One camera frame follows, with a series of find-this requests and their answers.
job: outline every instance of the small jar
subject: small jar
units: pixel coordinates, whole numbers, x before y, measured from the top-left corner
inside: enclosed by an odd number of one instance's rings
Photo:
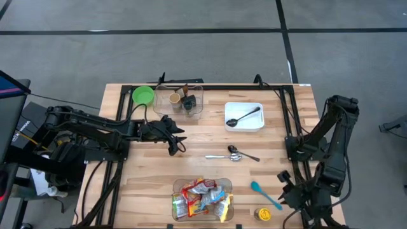
[[[272,218],[272,214],[270,213],[270,210],[268,210],[268,208],[264,207],[256,209],[254,211],[254,217],[256,218],[256,220],[259,221],[269,221]]]

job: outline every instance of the green bowl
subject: green bowl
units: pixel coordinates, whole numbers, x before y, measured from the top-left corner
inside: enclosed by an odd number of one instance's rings
[[[136,104],[150,105],[154,101],[154,90],[149,86],[141,86],[134,90],[133,101]]]

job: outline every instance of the yellow lid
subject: yellow lid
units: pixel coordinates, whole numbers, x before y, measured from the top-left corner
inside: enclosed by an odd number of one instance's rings
[[[268,208],[262,208],[259,211],[259,218],[263,221],[268,221],[272,218],[272,214]]]

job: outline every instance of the cup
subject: cup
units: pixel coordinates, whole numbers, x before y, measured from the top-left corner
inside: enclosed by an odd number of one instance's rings
[[[179,109],[181,107],[181,96],[179,94],[170,94],[169,100],[173,109]]]

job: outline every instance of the wooden table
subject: wooden table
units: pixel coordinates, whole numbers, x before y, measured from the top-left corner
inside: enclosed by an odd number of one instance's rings
[[[122,84],[108,84],[104,92],[100,116],[115,119]],[[312,88],[309,85],[294,85],[296,103],[301,125],[312,130],[319,117]],[[259,132],[227,132],[224,129],[224,104],[226,102],[259,102],[264,107],[265,127]],[[143,118],[143,108],[138,109],[133,119]],[[158,115],[150,106],[148,120],[158,120]],[[188,137],[184,141],[186,152],[169,156],[168,145],[152,142],[132,142],[128,160],[124,164],[120,183],[120,193],[116,209],[115,228],[165,228],[173,224],[174,228],[235,228],[242,224],[244,228],[281,228],[286,216],[292,212],[284,205],[278,211],[269,201],[250,189],[251,181],[257,181],[275,200],[282,193],[284,183],[277,179],[277,174],[288,170],[292,174],[292,165],[287,159],[284,137],[286,128],[279,98],[270,90],[206,90],[204,108],[198,123],[177,125],[185,130],[179,134]],[[244,158],[240,162],[229,160],[207,160],[205,155],[227,155],[227,146],[233,144],[240,151],[259,157],[260,162]],[[79,196],[77,212],[81,215],[81,200],[85,184],[97,162],[87,165],[83,186]],[[312,174],[316,163],[310,163]],[[85,212],[96,203],[102,189],[106,162],[95,173],[86,194]],[[233,206],[235,215],[226,223],[218,221],[177,222],[172,218],[172,185],[175,180],[204,178],[228,178],[233,184]],[[104,209],[103,224],[107,223],[110,199]],[[272,218],[268,222],[254,219],[254,210],[268,207]],[[345,223],[341,206],[333,209],[333,218]],[[300,214],[294,215],[287,228],[302,228]]]

